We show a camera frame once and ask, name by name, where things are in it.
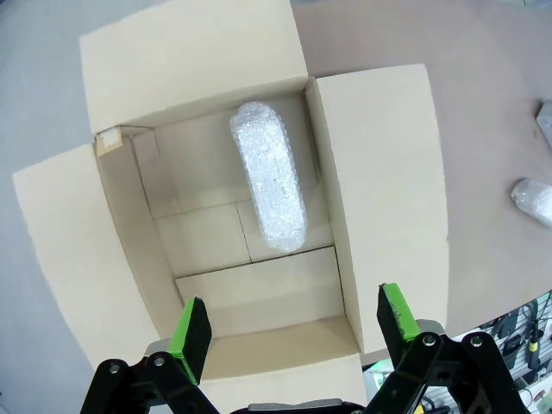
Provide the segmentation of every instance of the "bubble wrap package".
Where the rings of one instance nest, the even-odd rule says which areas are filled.
[[[514,187],[511,197],[521,211],[552,228],[552,186],[524,179]]]
[[[289,253],[304,244],[307,222],[285,125],[262,102],[242,105],[230,119],[268,246]]]

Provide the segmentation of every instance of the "bubble wrap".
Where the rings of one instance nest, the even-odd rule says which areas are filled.
[[[292,252],[304,244],[307,221],[285,125],[270,106],[249,102],[230,119],[230,129],[253,194],[268,246]]]
[[[552,228],[552,186],[524,179],[514,187],[511,197],[521,211]]]

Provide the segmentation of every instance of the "open cardboard box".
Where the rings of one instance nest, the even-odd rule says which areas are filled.
[[[282,0],[172,1],[83,37],[81,54],[95,143],[14,181],[93,366],[137,361],[198,294],[216,338],[202,387],[220,410],[363,403],[359,353],[385,348],[379,284],[444,326],[446,196],[424,66],[310,78]],[[251,100],[290,132],[310,223],[299,254],[267,249],[256,227],[228,126]]]

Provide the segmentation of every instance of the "plastic wrapped item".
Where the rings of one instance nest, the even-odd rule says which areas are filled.
[[[521,211],[552,228],[552,186],[524,179],[514,187],[511,197]]]
[[[262,102],[242,105],[230,129],[245,167],[268,246],[289,253],[304,244],[307,221],[285,125]]]

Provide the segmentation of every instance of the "floor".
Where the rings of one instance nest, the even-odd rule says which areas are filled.
[[[535,97],[538,96],[538,86],[546,80],[549,85],[550,70],[544,68],[536,70],[536,73],[533,73],[536,76],[533,78],[527,73],[520,78],[518,73],[512,72],[506,79],[495,79],[492,70],[481,72],[484,66],[480,65],[484,62],[482,58],[485,51],[471,46],[479,45],[478,36],[483,36],[486,40],[485,46],[492,48],[494,53],[492,57],[501,63],[508,64],[509,60],[523,59],[537,62],[540,53],[546,53],[549,50],[535,45],[542,45],[542,33],[549,35],[548,28],[552,27],[552,14],[534,17],[528,12],[521,11],[520,15],[514,15],[512,6],[510,6],[512,11],[503,8],[497,11],[495,8],[487,7],[486,5],[491,4],[492,0],[488,0],[489,3],[486,0],[466,0],[466,2],[471,6],[465,9],[461,7],[463,0],[419,0],[416,6],[411,0],[402,3],[403,5],[408,3],[411,6],[405,6],[401,10],[402,14],[399,15],[402,21],[394,19],[393,30],[399,33],[403,23],[409,22],[410,24],[405,25],[406,33],[416,38],[418,44],[428,45],[425,49],[417,49],[406,43],[401,47],[403,43],[400,37],[387,36],[389,28],[386,27],[386,18],[392,20],[390,16],[397,11],[392,8],[398,7],[399,1],[365,2],[366,7],[375,8],[379,7],[376,5],[381,5],[381,9],[369,10],[370,13],[366,12],[362,19],[352,21],[350,25],[347,24],[346,8],[330,5],[314,8],[315,5],[307,5],[300,11],[298,9],[296,11],[301,40],[306,50],[307,65],[311,73],[320,75],[355,68],[411,63],[412,60],[429,61],[430,80],[432,84],[436,82],[438,87],[442,88],[442,94],[435,96],[442,135],[450,136],[454,138],[451,142],[458,143],[464,139],[462,132],[470,138],[474,137],[469,129],[463,128],[462,124],[459,132],[455,132],[453,127],[458,127],[458,124],[454,125],[447,121],[456,119],[458,111],[461,113],[464,106],[469,106],[470,102],[467,98],[462,102],[447,100],[457,91],[446,88],[449,84],[444,78],[437,77],[439,74],[443,75],[443,72],[436,71],[436,68],[441,68],[444,64],[449,70],[449,76],[460,76],[455,72],[459,64],[458,46],[460,45],[464,53],[462,56],[470,54],[478,63],[462,67],[466,73],[471,71],[480,74],[477,79],[479,89],[476,91],[480,94],[476,93],[474,99],[483,99],[482,103],[489,107],[497,104],[503,97],[511,99],[511,94],[504,95],[503,90],[509,82],[513,81],[514,86],[520,90],[515,98],[526,111],[526,120],[530,119],[531,109],[536,106]],[[0,194],[2,194],[0,203],[0,355],[2,356],[0,392],[2,396],[0,396],[0,404],[11,414],[78,412],[92,376],[91,367],[66,327],[46,281],[41,275],[16,202],[11,174],[25,166],[89,142],[89,125],[78,56],[78,37],[155,3],[162,3],[162,1],[6,0],[0,6],[0,114],[2,114],[0,116]],[[448,12],[443,11],[443,8],[448,8]],[[443,15],[452,19],[450,10],[458,12],[459,23],[456,25],[450,22],[445,24],[440,20]],[[471,19],[477,20],[473,27],[469,24]],[[426,24],[428,20],[432,28],[437,28],[437,32],[429,29],[420,30],[428,27]],[[333,29],[336,21],[342,23],[342,28],[339,30]],[[486,29],[493,24],[493,30],[497,31],[496,39],[489,37],[487,32],[491,29]],[[358,39],[358,36],[354,36],[355,30],[367,28],[373,30],[371,35],[381,37],[376,37],[376,41],[362,38],[362,42],[355,43],[354,40]],[[502,42],[497,41],[499,36],[502,36]],[[344,41],[354,43],[356,51],[366,51],[367,55],[373,57],[369,61],[355,59],[353,53],[356,52],[351,52],[353,49],[347,51],[342,48],[340,42]],[[517,44],[515,53],[511,53],[511,49],[507,48],[510,42]],[[328,45],[333,48],[334,53],[320,51],[320,45]],[[461,82],[463,78],[459,77],[456,80]],[[531,88],[532,93],[527,92],[528,87]],[[512,107],[511,110],[515,113],[516,108]],[[498,116],[499,113],[495,111],[491,114],[481,114],[475,119],[470,117],[463,122],[466,125],[476,122],[476,126],[483,131],[481,137],[485,138],[489,132],[489,123],[486,120],[493,119],[494,122],[501,122]],[[510,132],[515,131],[517,125],[508,123],[508,119],[502,121],[505,126],[498,132],[504,134],[507,140]],[[501,159],[509,164],[498,164],[492,168],[498,168],[500,172],[514,165],[517,168],[516,173],[523,173],[526,170],[519,167],[517,160],[520,157],[532,160],[529,157],[530,154],[519,153],[511,141],[506,143],[504,147],[506,154],[502,153]],[[532,147],[531,151],[537,151],[539,148],[542,151],[546,150],[546,147]],[[466,154],[466,152],[465,149],[462,152],[459,146],[443,145],[448,190],[452,188],[455,191],[466,185],[465,181],[458,180],[457,171],[450,167],[447,170],[448,160],[470,161],[478,166],[491,163],[492,151],[485,154],[477,152]],[[477,190],[482,192],[486,191],[486,185],[498,183],[506,186],[509,182],[505,179],[490,182],[487,178],[479,181],[477,177],[470,177],[469,174],[467,178],[475,180]],[[493,196],[498,200],[499,197],[504,196],[503,192],[497,191]],[[459,191],[457,194],[458,204],[453,204],[453,209],[463,208],[475,214],[477,203],[463,200]],[[505,220],[502,216],[491,217],[491,219],[493,226],[499,226]],[[479,240],[478,235],[469,233],[472,230],[474,227],[461,226],[459,223],[456,228],[451,228],[451,232],[456,231],[458,234],[463,232],[467,238]],[[499,227],[499,230],[503,237],[508,237],[509,231],[512,232],[507,226]],[[529,234],[524,234],[524,237],[529,238]],[[507,271],[508,269],[503,268],[509,263],[505,252],[496,248],[499,258],[504,259],[505,264],[503,267],[490,267],[483,257],[488,251],[481,248],[482,243],[488,245],[488,239],[480,238],[480,243],[476,242],[472,248],[466,247],[462,250],[462,247],[459,247],[458,251],[462,252],[464,257],[451,257],[451,266],[454,266],[455,260],[458,260],[456,264],[458,272],[471,274],[474,278],[478,274],[484,274],[484,271],[495,273]],[[474,268],[466,263],[483,263],[486,267]],[[514,270],[522,272],[527,269],[515,268]],[[451,276],[451,289],[466,290],[468,282],[472,283],[473,280],[461,277],[453,280]],[[527,291],[526,296],[529,299],[538,295]],[[484,300],[481,297],[476,299],[478,300],[474,301],[472,307],[477,309],[484,304]],[[456,315],[456,318],[461,318],[459,316],[461,313],[456,312]],[[457,329],[468,328],[464,325],[471,323],[469,320],[451,322]]]

